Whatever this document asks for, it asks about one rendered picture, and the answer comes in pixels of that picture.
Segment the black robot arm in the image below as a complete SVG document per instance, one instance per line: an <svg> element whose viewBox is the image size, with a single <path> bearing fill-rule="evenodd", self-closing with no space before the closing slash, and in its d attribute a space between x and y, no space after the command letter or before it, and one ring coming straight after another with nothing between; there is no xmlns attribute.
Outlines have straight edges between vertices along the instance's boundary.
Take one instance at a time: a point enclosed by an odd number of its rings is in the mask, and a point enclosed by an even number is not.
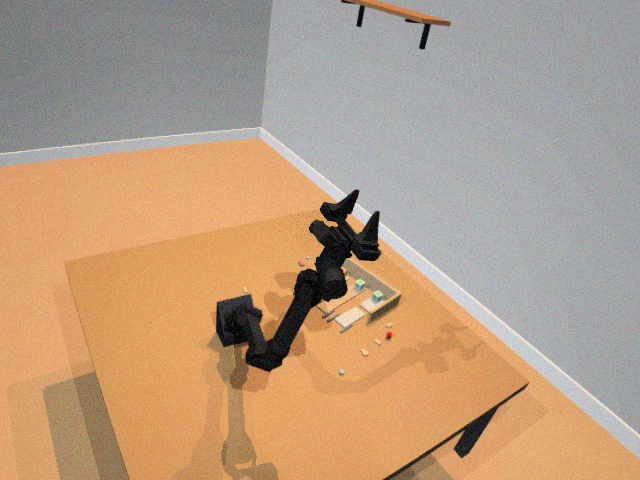
<svg viewBox="0 0 640 480"><path fill-rule="evenodd" d="M328 255L337 252L345 244L341 239L337 240L332 227L329 228L323 220L316 219L308 228L328 249ZM294 286L295 297L273 338L269 340L265 341L259 325L263 316L262 310L243 303L224 314L229 332L239 329L245 331L249 344L245 354L247 365L269 372L282 365L282 359L287 357L290 345L310 309L321 300L330 302L331 299L339 299L346 295L348 287L344 272L340 268L343 263L328 257L323 249L320 256L316 257L315 267L319 273L308 268L298 274Z"/></svg>

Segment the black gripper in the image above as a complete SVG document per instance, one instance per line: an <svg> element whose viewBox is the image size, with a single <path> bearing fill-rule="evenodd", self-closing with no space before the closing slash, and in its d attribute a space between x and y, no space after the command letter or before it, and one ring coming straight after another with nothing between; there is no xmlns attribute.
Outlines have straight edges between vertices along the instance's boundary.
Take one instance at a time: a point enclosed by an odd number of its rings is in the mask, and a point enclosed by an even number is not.
<svg viewBox="0 0 640 480"><path fill-rule="evenodd" d="M351 251L359 260L364 261L375 261L382 254L378 248L379 211L374 212L364 229L358 234L345 221L347 214L352 213L358 195L359 190L355 189L340 202L336 204L323 202L320 207L320 212L327 221L336 222L339 225L333 226L331 229L337 240L341 239L345 242L340 250L331 255L328 255L328 249L324 248L326 255L338 262L344 262L346 258L351 258Z"/></svg>

